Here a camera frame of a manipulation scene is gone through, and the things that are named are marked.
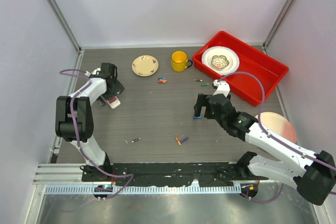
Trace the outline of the white remote control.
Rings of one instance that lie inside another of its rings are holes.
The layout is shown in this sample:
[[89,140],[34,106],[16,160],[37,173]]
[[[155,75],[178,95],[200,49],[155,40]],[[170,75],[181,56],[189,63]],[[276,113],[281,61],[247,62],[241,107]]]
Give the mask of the white remote control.
[[117,96],[112,97],[111,99],[107,100],[103,96],[101,96],[103,102],[108,105],[111,109],[116,109],[120,104],[120,100]]

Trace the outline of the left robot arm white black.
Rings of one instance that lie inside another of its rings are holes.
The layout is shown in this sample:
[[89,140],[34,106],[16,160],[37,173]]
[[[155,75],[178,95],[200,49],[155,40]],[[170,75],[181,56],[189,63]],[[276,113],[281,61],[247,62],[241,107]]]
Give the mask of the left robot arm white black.
[[111,109],[117,108],[118,99],[124,86],[118,80],[118,68],[112,63],[102,63],[92,72],[80,69],[66,69],[61,75],[75,76],[74,72],[84,73],[86,83],[68,96],[56,100],[56,135],[71,143],[85,159],[82,179],[84,181],[107,181],[112,177],[113,165],[108,154],[98,145],[93,132],[92,105],[99,101]]

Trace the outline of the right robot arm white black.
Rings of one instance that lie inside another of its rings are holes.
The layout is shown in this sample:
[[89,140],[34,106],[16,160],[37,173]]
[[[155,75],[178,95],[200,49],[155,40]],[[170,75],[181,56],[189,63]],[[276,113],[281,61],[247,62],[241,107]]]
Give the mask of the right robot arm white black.
[[230,95],[200,93],[194,105],[194,115],[205,108],[205,118],[214,119],[230,136],[252,144],[271,154],[275,161],[256,153],[245,153],[237,166],[242,179],[267,177],[297,190],[308,202],[321,206],[335,186],[333,156],[305,149],[265,128],[259,119],[239,112],[232,106]]

